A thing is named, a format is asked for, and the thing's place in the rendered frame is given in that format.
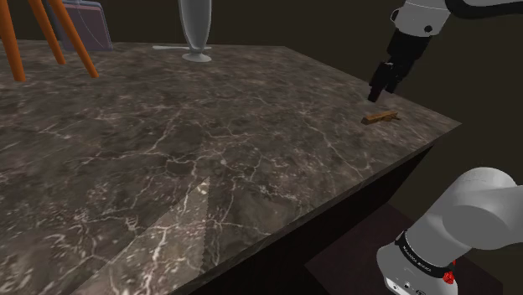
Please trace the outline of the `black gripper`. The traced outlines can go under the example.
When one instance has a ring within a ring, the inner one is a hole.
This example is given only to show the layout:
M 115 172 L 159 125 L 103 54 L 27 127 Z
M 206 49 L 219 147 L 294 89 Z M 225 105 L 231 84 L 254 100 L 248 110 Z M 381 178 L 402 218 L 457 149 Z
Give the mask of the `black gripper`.
M 405 34 L 396 29 L 386 49 L 390 55 L 390 63 L 380 62 L 378 65 L 369 82 L 368 100 L 377 102 L 384 88 L 387 92 L 394 93 L 415 61 L 422 56 L 431 39 Z

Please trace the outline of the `brown wooden block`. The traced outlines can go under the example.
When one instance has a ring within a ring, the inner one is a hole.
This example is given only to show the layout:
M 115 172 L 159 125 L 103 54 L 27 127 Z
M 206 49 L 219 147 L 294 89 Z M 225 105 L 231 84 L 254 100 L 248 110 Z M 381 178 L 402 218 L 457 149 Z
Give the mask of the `brown wooden block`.
M 364 116 L 361 123 L 364 125 L 370 125 L 377 122 L 390 122 L 392 120 L 399 120 L 397 111 L 383 111 L 380 113 Z

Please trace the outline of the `tall grey vase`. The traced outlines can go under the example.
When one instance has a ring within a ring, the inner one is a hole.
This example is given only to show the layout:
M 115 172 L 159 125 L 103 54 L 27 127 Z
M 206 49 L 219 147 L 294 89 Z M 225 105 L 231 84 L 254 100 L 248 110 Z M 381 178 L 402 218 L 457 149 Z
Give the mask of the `tall grey vase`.
M 204 54 L 210 33 L 212 0 L 178 0 L 179 16 L 189 52 L 182 55 L 184 60 L 196 63 L 210 62 Z

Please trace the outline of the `purple grey case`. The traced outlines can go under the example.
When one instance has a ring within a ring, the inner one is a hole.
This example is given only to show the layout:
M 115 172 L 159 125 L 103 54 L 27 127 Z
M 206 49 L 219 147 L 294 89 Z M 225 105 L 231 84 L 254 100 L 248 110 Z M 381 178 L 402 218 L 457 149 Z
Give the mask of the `purple grey case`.
M 61 0 L 61 2 L 88 52 L 112 51 L 106 17 L 99 2 L 87 0 Z

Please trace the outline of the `orange three-legged stand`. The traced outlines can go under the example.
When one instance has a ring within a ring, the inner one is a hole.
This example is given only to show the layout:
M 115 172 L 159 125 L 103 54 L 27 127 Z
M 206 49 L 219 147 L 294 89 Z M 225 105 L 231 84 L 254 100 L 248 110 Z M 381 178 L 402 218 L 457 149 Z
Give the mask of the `orange three-legged stand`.
M 60 65 L 65 65 L 65 57 L 61 52 L 58 40 L 54 34 L 54 30 L 52 29 L 47 13 L 45 12 L 44 5 L 42 4 L 42 0 L 27 1 L 30 4 L 34 16 L 37 19 L 42 32 L 44 33 L 44 37 L 46 38 L 57 63 Z M 52 11 L 55 13 L 57 19 L 60 21 L 60 24 L 63 26 L 64 31 L 69 37 L 70 42 L 72 43 L 90 77 L 98 78 L 99 75 L 96 71 L 96 67 L 92 63 L 91 57 L 85 49 L 85 46 L 83 45 L 83 42 L 81 41 L 81 38 L 75 29 L 75 25 L 71 20 L 62 0 L 48 1 Z M 15 81 L 26 81 L 23 63 L 18 50 L 18 43 L 8 6 L 8 0 L 0 0 L 0 39 L 3 42 L 4 51 L 8 58 L 8 63 L 13 74 L 13 79 Z

